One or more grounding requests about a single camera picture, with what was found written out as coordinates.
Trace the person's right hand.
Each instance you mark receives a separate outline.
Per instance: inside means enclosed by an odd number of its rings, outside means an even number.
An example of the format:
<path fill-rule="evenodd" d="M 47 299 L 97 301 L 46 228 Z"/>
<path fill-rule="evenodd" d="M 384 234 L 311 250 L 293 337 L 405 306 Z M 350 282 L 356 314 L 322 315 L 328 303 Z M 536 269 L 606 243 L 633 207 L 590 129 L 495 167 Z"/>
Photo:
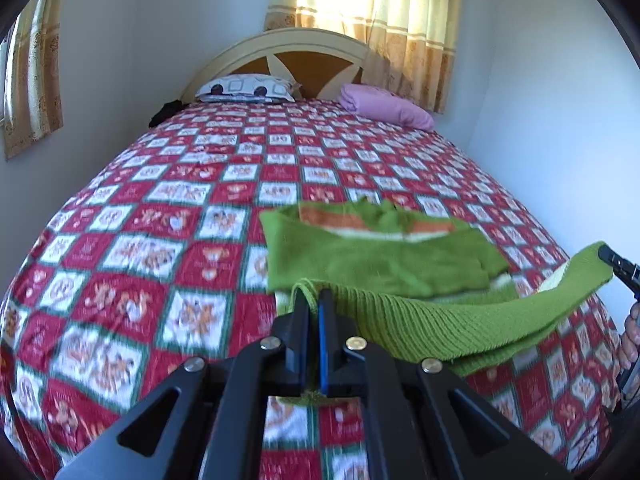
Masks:
<path fill-rule="evenodd" d="M 639 304 L 632 305 L 624 323 L 624 331 L 620 336 L 618 360 L 624 370 L 630 370 L 638 361 L 640 346 Z"/>

